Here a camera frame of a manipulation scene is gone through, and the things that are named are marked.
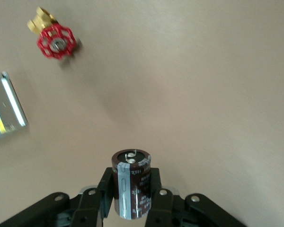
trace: gate valve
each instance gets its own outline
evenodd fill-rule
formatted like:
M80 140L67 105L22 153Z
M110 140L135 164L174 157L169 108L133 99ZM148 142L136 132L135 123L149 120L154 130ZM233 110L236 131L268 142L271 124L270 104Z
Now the gate valve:
M72 31L61 26L58 21L45 9L39 7L34 20L27 24L28 28L39 35L37 46L47 58L62 59L63 56L72 55L77 46Z

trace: red valve handwheel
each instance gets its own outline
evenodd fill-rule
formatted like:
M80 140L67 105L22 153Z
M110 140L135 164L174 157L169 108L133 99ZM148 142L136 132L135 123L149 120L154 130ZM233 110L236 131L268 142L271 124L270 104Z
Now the red valve handwheel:
M68 27L56 23L42 30L37 45L45 57L61 59L71 55L77 42Z

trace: brown capacitor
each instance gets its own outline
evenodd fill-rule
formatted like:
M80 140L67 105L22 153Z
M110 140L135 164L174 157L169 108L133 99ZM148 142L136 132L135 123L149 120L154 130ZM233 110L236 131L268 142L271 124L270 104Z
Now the brown capacitor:
M112 157L115 210L124 219L138 219L151 208L151 156L138 149Z

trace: silver capacitor stripe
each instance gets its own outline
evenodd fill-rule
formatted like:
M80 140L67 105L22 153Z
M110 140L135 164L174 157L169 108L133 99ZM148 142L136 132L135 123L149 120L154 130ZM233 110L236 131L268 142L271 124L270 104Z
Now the silver capacitor stripe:
M124 219L132 219L130 164L118 164L119 210Z

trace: robotic arm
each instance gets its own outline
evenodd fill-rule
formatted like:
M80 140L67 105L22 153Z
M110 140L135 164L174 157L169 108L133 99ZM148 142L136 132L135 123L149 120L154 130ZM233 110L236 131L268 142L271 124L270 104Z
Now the robotic arm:
M150 168L151 208L145 227L246 227L202 194L182 199L162 188L158 168ZM48 195L0 224L0 227L103 227L116 187L114 168L107 168L97 187L70 199Z

